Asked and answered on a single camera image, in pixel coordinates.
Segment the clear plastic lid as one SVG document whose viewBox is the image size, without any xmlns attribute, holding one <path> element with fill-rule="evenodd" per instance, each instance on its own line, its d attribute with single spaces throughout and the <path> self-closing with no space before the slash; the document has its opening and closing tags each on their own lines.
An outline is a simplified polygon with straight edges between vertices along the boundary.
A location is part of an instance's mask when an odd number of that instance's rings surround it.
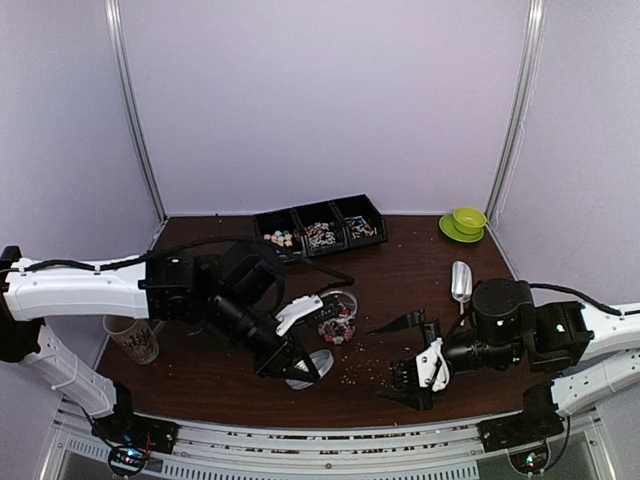
<svg viewBox="0 0 640 480">
<path fill-rule="evenodd" d="M 333 365 L 334 357 L 329 350 L 315 351 L 292 368 L 285 377 L 285 383 L 294 391 L 308 389 L 326 377 Z"/>
</svg>

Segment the clear plastic cup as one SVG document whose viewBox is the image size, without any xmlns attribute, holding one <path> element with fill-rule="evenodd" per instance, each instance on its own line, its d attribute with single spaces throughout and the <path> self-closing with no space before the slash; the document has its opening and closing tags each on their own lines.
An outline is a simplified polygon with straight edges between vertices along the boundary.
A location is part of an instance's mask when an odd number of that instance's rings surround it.
<svg viewBox="0 0 640 480">
<path fill-rule="evenodd" d="M 333 313 L 319 322 L 319 336 L 326 343 L 334 345 L 351 341 L 355 334 L 355 317 L 358 311 L 356 296 L 345 290 L 330 290 L 322 293 L 320 298 L 326 306 L 333 308 Z"/>
</svg>

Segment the metal scoop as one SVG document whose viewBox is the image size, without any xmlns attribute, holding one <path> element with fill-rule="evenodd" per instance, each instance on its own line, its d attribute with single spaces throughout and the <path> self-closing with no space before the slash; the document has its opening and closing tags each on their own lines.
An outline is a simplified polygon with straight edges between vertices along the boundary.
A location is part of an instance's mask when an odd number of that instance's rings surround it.
<svg viewBox="0 0 640 480">
<path fill-rule="evenodd" d="M 456 260 L 451 268 L 451 296 L 459 304 L 459 314 L 463 315 L 465 307 L 471 299 L 473 289 L 473 277 L 470 266 L 460 260 Z"/>
</svg>

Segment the black three-compartment candy tray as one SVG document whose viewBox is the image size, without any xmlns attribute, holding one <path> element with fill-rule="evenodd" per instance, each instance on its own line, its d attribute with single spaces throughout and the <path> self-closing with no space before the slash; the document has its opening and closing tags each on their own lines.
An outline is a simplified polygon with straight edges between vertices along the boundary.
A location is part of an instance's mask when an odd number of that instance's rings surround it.
<svg viewBox="0 0 640 480">
<path fill-rule="evenodd" d="M 282 258 L 286 252 L 313 258 L 388 241 L 385 219 L 365 194 L 259 213 L 254 229 Z"/>
</svg>

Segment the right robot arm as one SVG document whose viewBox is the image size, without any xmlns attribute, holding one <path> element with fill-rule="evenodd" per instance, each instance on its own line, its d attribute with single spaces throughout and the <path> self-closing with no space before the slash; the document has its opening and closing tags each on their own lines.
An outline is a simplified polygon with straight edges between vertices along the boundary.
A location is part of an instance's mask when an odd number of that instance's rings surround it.
<svg viewBox="0 0 640 480">
<path fill-rule="evenodd" d="M 639 378 L 639 306 L 618 307 L 571 288 L 550 285 L 571 300 L 536 305 L 537 284 L 511 279 L 479 282 L 447 331 L 415 312 L 382 327 L 390 333 L 417 326 L 424 347 L 390 365 L 379 398 L 416 411 L 433 407 L 454 376 L 481 369 L 506 371 L 525 362 L 532 372 L 560 373 L 590 362 L 579 374 L 528 389 L 513 419 L 519 440 L 535 440 L 551 424 Z"/>
</svg>

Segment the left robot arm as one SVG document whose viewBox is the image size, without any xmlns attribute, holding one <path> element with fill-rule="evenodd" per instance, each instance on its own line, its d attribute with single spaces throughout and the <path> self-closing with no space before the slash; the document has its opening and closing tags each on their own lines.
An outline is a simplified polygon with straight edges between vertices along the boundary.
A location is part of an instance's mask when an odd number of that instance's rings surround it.
<svg viewBox="0 0 640 480">
<path fill-rule="evenodd" d="M 273 313 L 254 310 L 270 289 L 283 291 L 286 268 L 275 246 L 230 237 L 221 255 L 192 256 L 185 247 L 109 263 L 33 261 L 16 246 L 1 256 L 1 360 L 30 365 L 123 444 L 144 424 L 130 391 L 103 377 L 65 347 L 51 316 L 118 316 L 132 320 L 205 322 L 247 349 L 260 377 L 315 383 L 321 377 L 291 329 L 316 313 L 317 295 Z"/>
</svg>

